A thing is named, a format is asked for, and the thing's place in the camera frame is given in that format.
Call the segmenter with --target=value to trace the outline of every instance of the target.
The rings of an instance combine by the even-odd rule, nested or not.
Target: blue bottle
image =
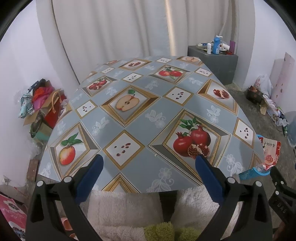
[[[213,46],[213,50],[212,50],[213,54],[219,54],[219,51],[220,51],[220,37],[221,36],[216,35],[216,37],[214,38],[214,46]]]

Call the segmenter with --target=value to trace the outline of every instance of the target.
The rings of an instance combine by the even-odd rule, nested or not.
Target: bag handle
[[[56,110],[54,109],[54,97],[56,96],[56,94],[58,94],[58,96],[59,96],[59,102],[62,103],[62,98],[61,98],[60,92],[59,91],[54,92],[52,95],[52,112],[53,113],[56,112]]]

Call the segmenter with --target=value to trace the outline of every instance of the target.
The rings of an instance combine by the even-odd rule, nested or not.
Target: green towel
[[[194,228],[181,228],[175,232],[176,241],[196,241],[200,235],[200,231]]]
[[[147,241],[195,241],[200,235],[194,228],[181,228],[175,232],[171,223],[147,226],[144,233]]]

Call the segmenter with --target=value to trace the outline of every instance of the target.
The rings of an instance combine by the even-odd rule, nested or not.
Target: blue basket
[[[269,174],[270,174],[270,170],[265,171],[265,172],[258,172],[256,170],[256,168],[253,167],[252,169],[249,169],[249,170],[246,170],[245,172],[240,173],[239,179],[240,180],[247,180],[247,179],[251,179],[254,177],[267,176]]]

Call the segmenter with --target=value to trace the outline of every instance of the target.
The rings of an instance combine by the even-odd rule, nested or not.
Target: fruit-patterned tablecloth
[[[104,169],[95,189],[143,193],[200,185],[196,155],[226,177],[264,159],[235,100],[200,59],[187,56],[98,65],[64,109],[39,174],[60,181],[97,153]]]

